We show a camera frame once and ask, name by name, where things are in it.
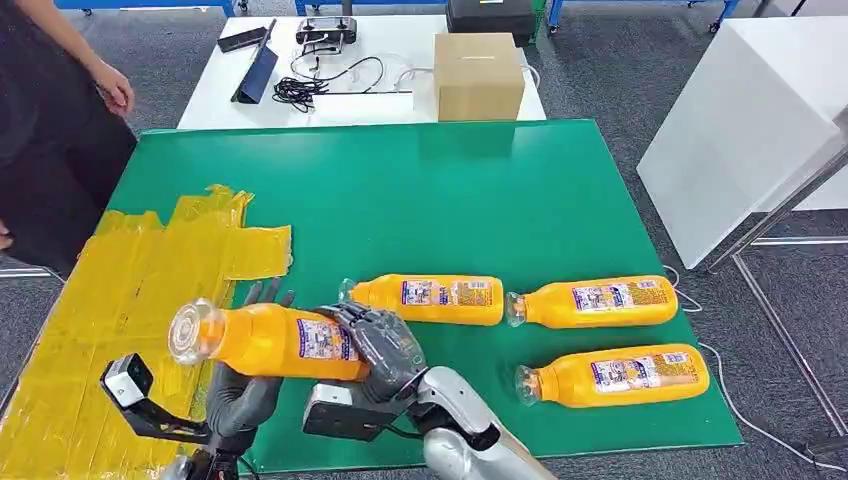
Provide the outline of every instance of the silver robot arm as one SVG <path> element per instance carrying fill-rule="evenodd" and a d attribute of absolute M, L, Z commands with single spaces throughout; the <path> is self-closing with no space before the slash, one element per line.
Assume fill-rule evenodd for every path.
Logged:
<path fill-rule="evenodd" d="M 422 438 L 424 460 L 442 480 L 551 480 L 456 371 L 427 368 L 424 352 L 400 317 L 343 302 L 317 312 L 335 318 L 371 366 L 362 383 L 322 382 L 312 390 L 304 433 L 372 441 L 384 430 Z M 419 434 L 399 432 L 406 413 Z"/>
<path fill-rule="evenodd" d="M 442 480 L 556 479 L 456 371 L 428 370 L 418 403 L 441 407 L 452 420 L 424 435 L 424 461 Z"/>

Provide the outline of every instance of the metal pole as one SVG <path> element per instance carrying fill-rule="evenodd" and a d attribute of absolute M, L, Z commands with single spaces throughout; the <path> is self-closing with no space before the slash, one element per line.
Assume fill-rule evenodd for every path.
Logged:
<path fill-rule="evenodd" d="M 752 247 L 770 247 L 775 245 L 843 245 L 848 243 L 848 236 L 823 237 L 760 237 L 751 242 Z"/>
<path fill-rule="evenodd" d="M 777 332 L 777 336 L 780 337 L 780 341 L 783 342 L 783 346 L 785 346 L 789 351 L 789 356 L 792 357 L 792 361 L 794 361 L 795 365 L 797 365 L 801 370 L 804 380 L 807 381 L 807 384 L 813 390 L 813 393 L 821 407 L 824 409 L 824 413 L 827 415 L 827 418 L 829 418 L 831 423 L 833 423 L 833 426 L 836 427 L 836 432 L 840 436 L 845 435 L 848 433 L 848 427 L 846 427 L 845 422 L 839 415 L 839 410 L 833 405 L 833 402 L 830 401 L 830 397 L 828 397 L 827 393 L 825 393 L 821 383 L 819 383 L 819 379 L 816 378 L 816 375 L 807 363 L 807 359 L 804 358 L 803 354 L 801 354 L 801 350 L 798 349 L 798 346 L 795 344 L 795 341 L 792 339 L 789 331 L 786 330 L 786 327 L 783 325 L 783 322 L 780 320 L 780 317 L 777 315 L 774 307 L 771 306 L 771 302 L 769 302 L 766 294 L 763 292 L 762 288 L 760 288 L 760 285 L 757 283 L 754 275 L 750 270 L 748 270 L 748 266 L 738 254 L 733 254 L 731 258 L 733 259 L 733 263 L 736 264 L 736 268 L 739 269 L 739 273 L 742 274 L 742 278 L 745 279 L 745 283 L 748 284 L 748 288 L 751 289 L 751 293 L 754 294 L 754 297 L 756 297 L 757 301 L 760 303 L 763 313 L 765 313 L 766 318 L 768 318 L 769 323 L 771 323 L 771 326 L 774 327 Z"/>
<path fill-rule="evenodd" d="M 52 277 L 50 272 L 43 268 L 6 268 L 0 269 L 0 278 L 38 278 Z"/>
<path fill-rule="evenodd" d="M 798 15 L 798 12 L 801 11 L 801 8 L 804 6 L 805 3 L 807 3 L 807 0 L 801 0 L 800 2 L 798 2 L 798 5 L 795 7 L 795 10 L 792 10 L 792 13 L 789 16 L 794 17 L 795 15 Z"/>
<path fill-rule="evenodd" d="M 765 232 L 771 229 L 774 224 L 788 215 L 793 208 L 798 206 L 799 203 L 804 201 L 805 198 L 810 196 L 810 194 L 822 186 L 823 183 L 830 180 L 830 178 L 836 175 L 839 170 L 842 170 L 842 167 L 846 164 L 848 164 L 848 144 L 846 144 L 839 153 L 834 155 L 833 158 L 828 160 L 827 163 L 822 165 L 818 171 L 813 173 L 810 178 L 799 185 L 798 188 L 780 202 L 774 210 L 767 213 L 766 216 L 754 225 L 752 229 L 745 232 L 745 234 L 742 235 L 739 240 L 736 240 L 730 248 L 719 255 L 719 257 L 707 268 L 707 270 L 715 272 L 715 269 L 723 264 L 729 257 L 738 254 L 744 250 L 745 247 L 760 238 Z"/>

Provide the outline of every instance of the bottle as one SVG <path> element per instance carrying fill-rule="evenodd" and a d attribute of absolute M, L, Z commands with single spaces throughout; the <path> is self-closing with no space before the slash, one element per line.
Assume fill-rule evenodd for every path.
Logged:
<path fill-rule="evenodd" d="M 656 325 L 677 313 L 677 294 L 658 275 L 551 283 L 535 293 L 509 292 L 506 318 L 517 327 L 525 322 L 549 328 Z"/>
<path fill-rule="evenodd" d="M 710 375 L 698 350 L 668 344 L 576 353 L 537 369 L 520 366 L 515 381 L 525 405 L 542 400 L 582 408 L 696 397 L 709 387 Z"/>
<path fill-rule="evenodd" d="M 168 349 L 177 363 L 214 358 L 250 376 L 359 380 L 368 373 L 334 320 L 274 303 L 225 310 L 195 300 L 171 321 Z"/>
<path fill-rule="evenodd" d="M 503 318 L 503 284 L 494 277 L 383 275 L 345 279 L 339 300 L 390 310 L 411 322 L 495 325 Z"/>

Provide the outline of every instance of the gray carpet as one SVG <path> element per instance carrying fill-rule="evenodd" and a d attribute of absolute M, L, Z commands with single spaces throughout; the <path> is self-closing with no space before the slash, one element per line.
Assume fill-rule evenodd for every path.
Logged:
<path fill-rule="evenodd" d="M 747 16 L 743 2 L 737 16 Z M 557 35 L 540 37 L 526 50 L 542 75 L 540 95 L 551 118 L 595 118 L 618 163 L 660 258 L 682 271 L 636 164 L 708 46 L 706 27 L 719 4 L 688 9 L 682 3 L 571 4 L 563 9 Z M 325 7 L 326 13 L 334 12 Z M 357 14 L 439 13 L 439 7 L 357 7 Z M 253 0 L 253 15 L 291 15 L 293 5 Z M 224 24 L 220 9 L 207 12 L 69 12 L 74 24 L 102 56 L 133 82 L 138 107 L 130 118 L 137 130 L 176 126 L 214 40 Z M 795 214 L 781 234 L 843 232 L 843 212 Z M 792 333 L 820 373 L 833 400 L 848 415 L 844 322 L 848 300 L 842 292 L 848 260 L 845 248 L 752 250 L 745 258 L 785 317 Z M 717 275 L 686 273 L 681 287 L 705 310 L 690 315 L 702 341 L 725 360 L 727 383 L 739 408 L 758 425 L 790 442 L 833 435 L 800 373 L 772 332 L 755 299 L 732 266 Z M 10 384 L 55 297 L 52 280 L 10 284 L 0 281 L 0 391 Z M 622 428 L 640 428 L 622 425 Z M 561 478 L 712 479 L 842 478 L 816 469 L 741 427 L 746 445 L 545 460 Z M 848 455 L 823 461 L 841 465 Z M 421 469 L 386 472 L 286 475 L 302 479 L 423 479 Z"/>

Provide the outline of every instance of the black device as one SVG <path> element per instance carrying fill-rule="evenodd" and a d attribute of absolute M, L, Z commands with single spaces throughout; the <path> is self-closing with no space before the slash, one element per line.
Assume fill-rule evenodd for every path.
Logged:
<path fill-rule="evenodd" d="M 268 33 L 267 28 L 259 27 L 254 28 L 253 30 L 248 30 L 246 32 L 230 35 L 229 37 L 219 38 L 218 47 L 224 53 L 232 52 L 233 50 L 238 50 L 239 48 L 248 47 L 250 45 L 256 45 L 257 43 L 261 42 L 263 38 L 265 38 L 266 33 Z"/>
<path fill-rule="evenodd" d="M 356 41 L 356 20 L 352 17 L 308 17 L 300 22 L 294 39 L 304 49 L 306 45 L 316 48 L 331 45 L 338 47 L 335 53 L 340 53 L 343 45 Z"/>
<path fill-rule="evenodd" d="M 451 33 L 511 33 L 516 47 L 530 44 L 536 28 L 531 0 L 448 0 Z"/>
<path fill-rule="evenodd" d="M 268 48 L 268 40 L 271 38 L 271 32 L 274 30 L 274 25 L 277 24 L 277 19 L 271 21 L 268 31 L 259 42 L 259 47 L 256 48 L 256 55 L 253 57 L 247 73 L 233 93 L 230 101 L 238 103 L 257 104 L 262 99 L 262 94 L 265 93 L 265 86 L 268 85 L 268 80 L 271 78 L 271 72 L 274 71 L 274 66 L 277 64 L 277 54 Z"/>

